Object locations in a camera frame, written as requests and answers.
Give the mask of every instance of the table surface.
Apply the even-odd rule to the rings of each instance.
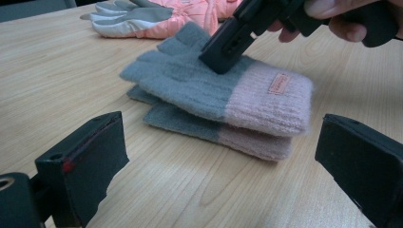
[[[130,162],[88,227],[365,227],[372,224],[314,159],[322,118],[360,121],[403,142],[403,42],[365,48],[320,28],[281,44],[263,34],[246,54],[315,84],[311,131],[292,156],[262,161],[146,125],[122,69],[161,41],[106,39],[89,5],[0,24],[0,173],[34,160],[86,121],[122,111]]]

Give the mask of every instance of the pink label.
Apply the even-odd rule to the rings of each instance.
[[[269,93],[282,94],[290,82],[290,76],[279,73],[270,85]]]

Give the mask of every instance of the glove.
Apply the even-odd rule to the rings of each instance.
[[[267,161],[284,160],[291,154],[290,137],[275,137],[225,123],[208,121],[147,94],[137,85],[130,89],[127,95],[134,100],[153,105],[143,118],[146,124],[223,144]]]
[[[219,21],[221,22],[231,17],[241,2],[242,0],[216,0],[216,11]]]
[[[208,38],[188,23],[121,77],[207,120],[283,137],[307,131],[313,89],[307,77],[246,56],[226,74],[216,74],[198,58]]]
[[[115,1],[97,3],[97,12],[81,16],[91,20],[93,29],[110,38],[155,38],[173,36],[186,22],[195,22],[208,33],[218,27],[215,0],[131,0],[134,4]]]

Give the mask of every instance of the black device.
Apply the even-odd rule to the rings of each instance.
[[[88,121],[35,160],[38,174],[0,175],[0,226],[86,227],[128,163],[121,112]]]
[[[307,37],[327,20],[309,17],[304,10],[304,0],[244,0],[210,38],[199,57],[215,72],[227,72],[242,53],[279,20],[288,30],[299,30]],[[344,13],[346,20],[362,24],[367,36],[364,46],[374,48],[392,40],[398,25],[387,9],[386,1],[374,2]]]
[[[403,227],[403,144],[326,114],[315,159],[376,227]]]

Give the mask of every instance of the pink glove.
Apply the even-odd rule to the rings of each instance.
[[[242,0],[216,0],[216,12],[220,21],[232,16]]]
[[[83,15],[104,37],[155,38],[173,36],[187,22],[194,22],[209,34],[218,28],[215,0],[131,0],[96,4],[97,12]]]

